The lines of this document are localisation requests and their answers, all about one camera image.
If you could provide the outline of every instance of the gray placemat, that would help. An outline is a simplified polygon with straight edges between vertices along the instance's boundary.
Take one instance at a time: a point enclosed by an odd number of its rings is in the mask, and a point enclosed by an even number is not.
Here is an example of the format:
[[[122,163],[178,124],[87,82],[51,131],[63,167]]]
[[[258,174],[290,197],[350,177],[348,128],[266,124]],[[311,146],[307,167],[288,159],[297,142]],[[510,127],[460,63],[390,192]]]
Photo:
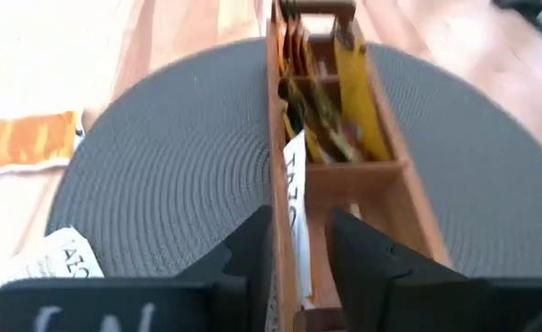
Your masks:
[[[542,149],[467,84],[372,46],[454,267],[542,276]],[[106,276],[172,276],[269,203],[265,43],[201,53],[97,121],[53,202]]]

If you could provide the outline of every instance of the orange packet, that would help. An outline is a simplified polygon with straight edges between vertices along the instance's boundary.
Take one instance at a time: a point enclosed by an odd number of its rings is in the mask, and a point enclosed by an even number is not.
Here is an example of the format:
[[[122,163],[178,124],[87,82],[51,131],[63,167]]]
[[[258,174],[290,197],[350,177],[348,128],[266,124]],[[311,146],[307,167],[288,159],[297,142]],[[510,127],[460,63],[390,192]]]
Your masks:
[[[84,135],[82,112],[0,120],[0,174],[66,166]]]

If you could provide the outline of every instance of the wooden table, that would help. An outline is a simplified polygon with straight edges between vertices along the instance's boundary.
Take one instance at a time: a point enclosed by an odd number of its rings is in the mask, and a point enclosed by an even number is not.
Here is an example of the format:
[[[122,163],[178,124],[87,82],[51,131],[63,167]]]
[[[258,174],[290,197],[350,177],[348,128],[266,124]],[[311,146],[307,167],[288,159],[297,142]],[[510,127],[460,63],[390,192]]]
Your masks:
[[[0,116],[84,108],[89,129],[160,67],[260,36],[262,1],[0,0]],[[367,40],[463,77],[542,144],[542,37],[521,18],[488,0],[358,0],[356,18]],[[43,236],[63,172],[0,177],[0,264]]]

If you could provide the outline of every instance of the round placemat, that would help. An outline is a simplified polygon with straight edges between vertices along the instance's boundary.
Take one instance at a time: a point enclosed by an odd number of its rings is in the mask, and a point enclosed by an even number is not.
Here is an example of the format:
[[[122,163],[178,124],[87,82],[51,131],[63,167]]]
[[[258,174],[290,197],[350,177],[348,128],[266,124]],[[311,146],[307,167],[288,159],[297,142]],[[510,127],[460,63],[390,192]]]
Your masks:
[[[465,82],[371,51],[454,267],[542,276],[542,148]],[[47,232],[76,227],[108,277],[193,263],[269,203],[265,66],[265,43],[246,41],[126,92],[78,148]]]

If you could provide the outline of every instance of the wooden box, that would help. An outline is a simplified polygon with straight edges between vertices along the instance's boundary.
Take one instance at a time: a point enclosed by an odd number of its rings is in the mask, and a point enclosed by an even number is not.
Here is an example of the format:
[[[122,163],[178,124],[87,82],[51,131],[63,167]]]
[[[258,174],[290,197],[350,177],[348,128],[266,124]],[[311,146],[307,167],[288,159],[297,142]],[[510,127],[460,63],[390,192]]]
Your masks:
[[[362,38],[353,20],[353,0],[296,0],[302,14],[332,14],[341,25],[348,24],[358,38]],[[288,199],[283,148],[286,145],[281,120],[281,103],[277,94],[279,72],[277,64],[276,24],[284,24],[273,5],[271,20],[267,22],[267,80],[269,94],[269,141],[271,179],[273,188],[274,226],[276,236],[276,280],[279,329],[293,331],[295,314],[301,310],[297,298],[296,271],[288,223]],[[338,77],[331,36],[311,38],[311,47],[319,63],[324,62],[321,77],[325,90],[336,104],[339,102]],[[396,241],[449,266],[449,258],[442,242],[438,224],[430,203],[408,154],[405,140],[396,124],[384,92],[379,73],[368,49],[368,80],[372,87],[379,120],[394,156],[387,162],[342,164],[308,164],[306,171],[306,213],[311,241],[312,284],[317,308],[338,308],[340,303],[326,256],[324,223],[331,208],[349,210],[357,204],[355,214]],[[305,85],[307,78],[297,78]]]

